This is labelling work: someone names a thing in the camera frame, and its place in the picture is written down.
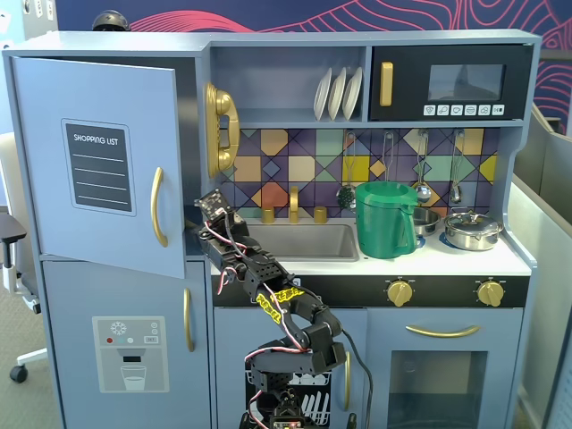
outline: office chair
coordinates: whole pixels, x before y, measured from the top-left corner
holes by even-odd
[[[29,231],[29,216],[24,201],[20,164],[13,133],[0,135],[0,173],[8,201],[8,213],[0,214],[0,242],[4,251],[2,277],[4,287],[12,295],[20,295],[35,314],[40,313],[38,283],[32,255]],[[10,378],[23,383],[28,377],[26,364],[47,359],[47,350],[37,350],[18,356],[17,366]]]

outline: play kitchen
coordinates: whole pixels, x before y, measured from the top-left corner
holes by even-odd
[[[119,36],[4,52],[66,427],[237,427],[254,394],[244,357],[281,331],[241,288],[217,295],[220,274],[183,230],[220,189],[352,334],[371,428],[509,429],[536,266],[506,213],[540,38]],[[100,97],[110,87],[121,105]],[[159,343],[124,356],[107,323],[133,320],[158,323]],[[364,429],[368,382],[340,341],[345,365],[291,385],[319,426],[355,413]]]

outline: oven door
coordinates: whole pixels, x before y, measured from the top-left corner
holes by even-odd
[[[533,47],[374,48],[371,121],[522,119]]]
[[[367,311],[374,427],[504,427],[522,309]]]

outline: gold stove knob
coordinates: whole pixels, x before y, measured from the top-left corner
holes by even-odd
[[[504,289],[500,283],[488,281],[481,284],[476,294],[483,304],[498,307],[501,304]]]
[[[401,307],[413,296],[413,290],[409,283],[398,280],[390,284],[387,289],[387,296],[395,307]]]

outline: microwave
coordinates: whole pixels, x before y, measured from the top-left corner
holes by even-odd
[[[374,47],[370,121],[523,119],[529,45]]]

